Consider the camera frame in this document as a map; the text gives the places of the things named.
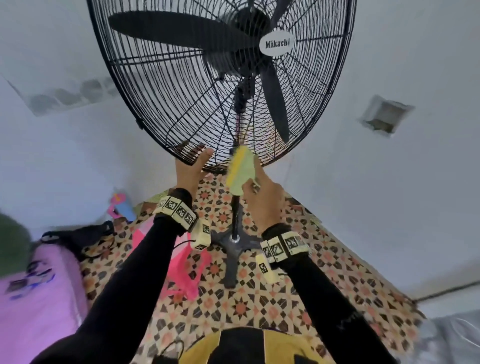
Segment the fan stand base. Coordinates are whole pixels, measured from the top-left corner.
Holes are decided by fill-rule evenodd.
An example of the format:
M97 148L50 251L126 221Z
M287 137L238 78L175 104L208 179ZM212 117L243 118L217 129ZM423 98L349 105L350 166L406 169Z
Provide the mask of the fan stand base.
M230 225L227 231L224 232L211 232L212 244L219 245L227 253L227 269L225 271L225 277L220 281L225 288L235 288L237 284L237 270L238 261L240 255L248 249L261 249L260 242L262 239L256 236L247 234L242 228L242 212L243 208L240 205L238 207L237 224ZM239 227L237 230L237 239L232 239L232 231L235 227Z

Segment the patterned floor mat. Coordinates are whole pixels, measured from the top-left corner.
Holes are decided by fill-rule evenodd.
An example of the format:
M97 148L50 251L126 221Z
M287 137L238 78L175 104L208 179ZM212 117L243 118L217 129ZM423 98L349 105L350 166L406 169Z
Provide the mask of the patterned floor mat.
M224 185L224 178L208 175L201 182L194 202L197 213L208 218L217 231L226 230L231 223L231 195ZM256 235L257 227L248 206L243 200L242 204L243 227L249 234ZM90 304L131 250L136 225L145 221L155 206L155 202L143 203L140 216L134 223L117 219L115 233L88 252L93 255L103 251L100 258L82 262L84 287ZM309 243L317 265L365 315L384 344L398 354L408 351L418 335L417 327L424 319L408 297L383 282L367 263L356 258L319 224L314 215L287 194L282 219ZM256 266L256 252L245 252L240 257L236 288L225 290L220 280L226 255L218 247L211 246L209 251L212 263L202 272L199 298L190 302L176 294L158 300L133 363L149 363L150 358L177 338L188 348L202 335L237 326L274 327L289 334L302 335L322 357L333 362L288 278L284 283L269 285ZM189 258L192 268L196 267L199 258L199 255Z

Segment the air vent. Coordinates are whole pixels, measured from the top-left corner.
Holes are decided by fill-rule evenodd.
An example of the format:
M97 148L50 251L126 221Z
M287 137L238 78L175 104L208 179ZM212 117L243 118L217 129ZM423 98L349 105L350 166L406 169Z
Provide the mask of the air vent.
M413 109L397 101L385 100L375 95L361 119L361 123L380 134L390 136L397 130L403 118Z

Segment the black fan blade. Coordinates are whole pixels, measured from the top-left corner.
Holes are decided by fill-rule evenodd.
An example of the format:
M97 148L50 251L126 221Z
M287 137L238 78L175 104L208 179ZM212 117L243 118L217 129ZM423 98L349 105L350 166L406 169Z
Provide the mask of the black fan blade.
M280 81L276 75L272 60L270 60L267 67L260 72L260 78L262 79L265 101L267 102L273 124L278 130L282 140L288 143L290 130L288 128L287 108L285 107Z
M178 12L119 12L108 23L126 36L206 51L236 51L259 43L226 23Z
M270 20L270 29L276 27L276 24L282 17L283 13L287 11L288 6L292 0L277 0L275 11L273 12L272 19Z

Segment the fan guard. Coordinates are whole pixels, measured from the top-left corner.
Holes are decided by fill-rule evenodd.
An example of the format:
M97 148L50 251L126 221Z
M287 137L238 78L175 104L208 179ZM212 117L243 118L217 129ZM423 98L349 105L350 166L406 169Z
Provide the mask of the fan guard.
M219 72L201 49L133 38L110 28L119 12L169 11L208 19L230 19L247 0L88 0L105 63L139 126L175 157L192 164L198 147L216 150L206 170L224 173L236 139L234 92L243 79ZM269 19L276 0L254 0ZM240 123L241 141L266 165L292 150L312 129L338 81L355 17L356 0L294 0L277 29L295 35L295 46L274 57L287 109L290 138L284 143L270 116L260 77Z

